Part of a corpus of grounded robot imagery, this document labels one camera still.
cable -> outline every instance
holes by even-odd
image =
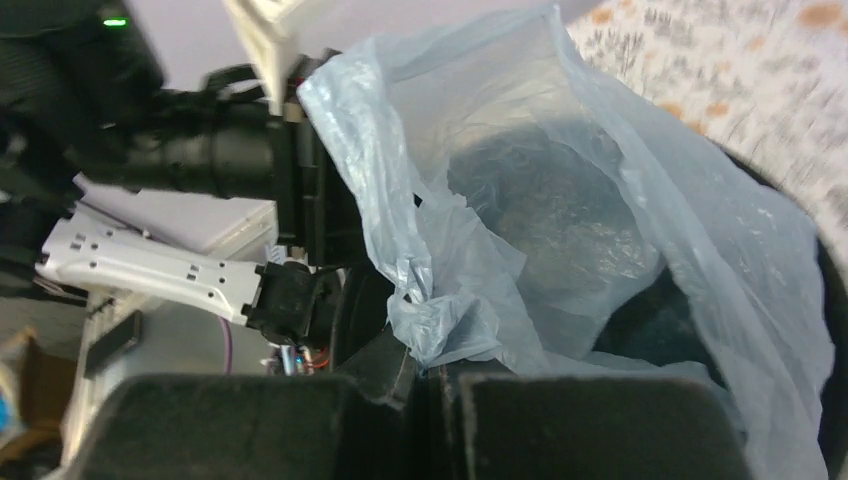
[[[224,317],[218,317],[218,321],[224,333],[224,375],[229,375],[233,371],[233,332]]]
[[[268,358],[265,361],[265,375],[273,375],[274,367],[277,363],[278,352],[280,351],[279,347],[276,345],[271,347],[271,353],[268,354]]]

wire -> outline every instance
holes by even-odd
[[[323,348],[318,355],[315,356],[314,359],[310,361],[310,364],[313,369],[318,370],[319,368],[324,368],[330,364],[330,354],[329,349]]]
[[[271,353],[268,354],[268,359],[265,361],[265,375],[274,374],[274,367],[277,363],[277,356],[279,351],[280,349],[276,345],[271,347]]]
[[[230,329],[230,322],[224,317],[218,317],[221,322],[221,331],[224,333],[224,375],[229,375],[233,371],[233,332]]]
[[[127,222],[127,221],[126,221],[126,220],[124,220],[123,218],[120,218],[120,217],[118,217],[117,215],[115,215],[115,214],[113,214],[113,213],[110,213],[109,211],[107,211],[107,210],[105,210],[105,209],[102,209],[102,208],[98,207],[97,205],[94,205],[94,204],[93,204],[93,203],[91,203],[91,202],[87,202],[87,201],[85,201],[85,200],[77,200],[77,203],[78,203],[78,204],[80,204],[80,205],[82,205],[83,207],[85,207],[85,208],[87,208],[87,209],[89,209],[89,210],[91,210],[91,211],[93,211],[93,212],[95,212],[95,213],[99,214],[99,215],[102,215],[102,216],[104,216],[104,217],[108,218],[109,220],[111,220],[111,221],[113,221],[113,222],[116,222],[116,223],[119,223],[119,224],[123,225],[124,227],[126,227],[126,228],[128,228],[128,229],[130,229],[130,230],[132,230],[132,231],[134,231],[134,232],[136,232],[136,233],[138,233],[138,234],[142,234],[142,235],[143,235],[143,234],[144,234],[144,232],[146,231],[145,229],[143,229],[143,228],[141,228],[141,227],[139,227],[139,226],[137,226],[137,225],[133,225],[132,223]],[[151,239],[151,240],[159,241],[158,239],[155,239],[155,238],[153,238],[153,237],[150,237],[150,239]]]

cardboard box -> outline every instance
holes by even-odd
[[[27,430],[0,449],[0,463],[20,460],[32,448],[61,441],[62,419],[74,389],[76,363],[44,353],[34,330],[22,335],[15,340],[25,342],[25,353],[13,370],[20,385],[18,408]]]

light blue plastic bag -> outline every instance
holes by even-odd
[[[370,39],[299,97],[397,287],[388,320],[422,364],[650,371],[599,368],[590,351],[668,267],[758,477],[827,478],[816,436],[833,347],[813,223],[585,65],[556,8]]]

white metal bracket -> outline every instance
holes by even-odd
[[[268,96],[272,115],[283,115],[285,78],[297,62],[297,31],[332,0],[224,0]]]
[[[218,260],[154,242],[76,213],[60,220],[36,265],[65,285],[114,287],[191,305],[244,325],[261,277],[257,264]]]

